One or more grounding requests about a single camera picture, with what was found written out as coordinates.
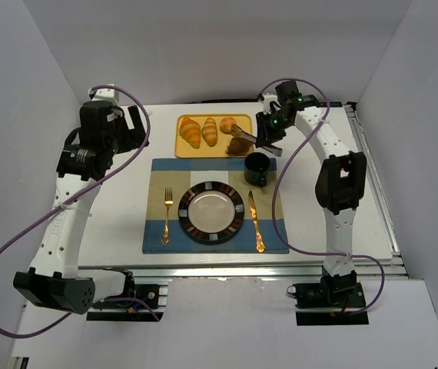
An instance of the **gray wall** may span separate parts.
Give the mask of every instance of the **gray wall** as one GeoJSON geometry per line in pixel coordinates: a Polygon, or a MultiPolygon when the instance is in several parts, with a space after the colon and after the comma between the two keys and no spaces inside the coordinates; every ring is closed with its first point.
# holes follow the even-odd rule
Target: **gray wall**
{"type": "Polygon", "coordinates": [[[413,1],[358,107],[403,259],[438,317],[438,2],[413,1]]]}
{"type": "Polygon", "coordinates": [[[283,77],[356,101],[411,0],[24,1],[79,99],[100,81],[157,104],[283,77]]]}
{"type": "MultiPolygon", "coordinates": [[[[0,0],[0,246],[50,209],[63,140],[78,101],[21,0],[0,0]]],[[[23,299],[12,288],[43,230],[0,257],[0,325],[15,331],[23,299]]],[[[0,368],[12,341],[0,335],[0,368]]]]}

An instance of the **croissant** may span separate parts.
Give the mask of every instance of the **croissant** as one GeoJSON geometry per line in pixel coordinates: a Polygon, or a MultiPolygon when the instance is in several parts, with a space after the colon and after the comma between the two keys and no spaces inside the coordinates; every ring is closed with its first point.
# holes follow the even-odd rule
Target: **croissant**
{"type": "Polygon", "coordinates": [[[192,148],[201,146],[201,126],[192,121],[189,117],[185,117],[180,125],[180,136],[188,142],[192,148]]]}
{"type": "Polygon", "coordinates": [[[207,145],[214,146],[217,144],[217,126],[213,118],[205,120],[204,127],[202,127],[202,136],[204,136],[207,145]]]}
{"type": "Polygon", "coordinates": [[[236,124],[236,119],[232,117],[226,117],[221,120],[219,126],[221,127],[222,132],[231,133],[231,126],[236,124]]]}

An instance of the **black plate with patterned rim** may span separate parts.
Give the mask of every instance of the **black plate with patterned rim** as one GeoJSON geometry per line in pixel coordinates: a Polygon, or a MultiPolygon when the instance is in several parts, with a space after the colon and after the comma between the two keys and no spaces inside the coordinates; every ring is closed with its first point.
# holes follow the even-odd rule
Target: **black plate with patterned rim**
{"type": "Polygon", "coordinates": [[[184,193],[178,205],[181,227],[196,242],[220,244],[232,237],[244,218],[244,203],[230,185],[207,181],[184,193]]]}

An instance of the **tray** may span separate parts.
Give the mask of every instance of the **tray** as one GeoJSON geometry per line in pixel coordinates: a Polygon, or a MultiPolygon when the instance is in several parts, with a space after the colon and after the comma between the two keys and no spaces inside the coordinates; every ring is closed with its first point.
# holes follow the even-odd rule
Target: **tray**
{"type": "Polygon", "coordinates": [[[239,125],[241,129],[243,129],[243,131],[253,134],[250,115],[246,115],[246,114],[182,115],[180,118],[178,118],[178,122],[176,125],[174,155],[177,158],[230,158],[230,156],[226,154],[226,149],[233,136],[227,135],[219,129],[219,124],[221,122],[221,119],[225,117],[233,117],[234,119],[236,119],[237,125],[239,125]],[[209,145],[207,145],[204,138],[201,137],[201,146],[199,148],[192,148],[190,144],[180,136],[180,124],[185,117],[189,117],[194,121],[196,121],[201,126],[201,128],[204,126],[205,120],[207,118],[215,119],[217,124],[217,144],[215,146],[210,147],[209,145]]]}

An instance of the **plate rim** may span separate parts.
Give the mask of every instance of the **plate rim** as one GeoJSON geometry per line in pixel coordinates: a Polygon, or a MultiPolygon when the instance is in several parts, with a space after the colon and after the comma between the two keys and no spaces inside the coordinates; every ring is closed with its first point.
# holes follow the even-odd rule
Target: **plate rim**
{"type": "Polygon", "coordinates": [[[232,186],[219,181],[204,181],[197,183],[186,190],[178,204],[178,220],[180,225],[192,239],[202,244],[220,244],[233,237],[244,220],[244,202],[243,198],[232,186]],[[207,233],[202,231],[190,221],[188,217],[188,207],[191,201],[199,194],[205,191],[217,191],[227,195],[234,205],[233,221],[222,231],[217,233],[207,233]]]}

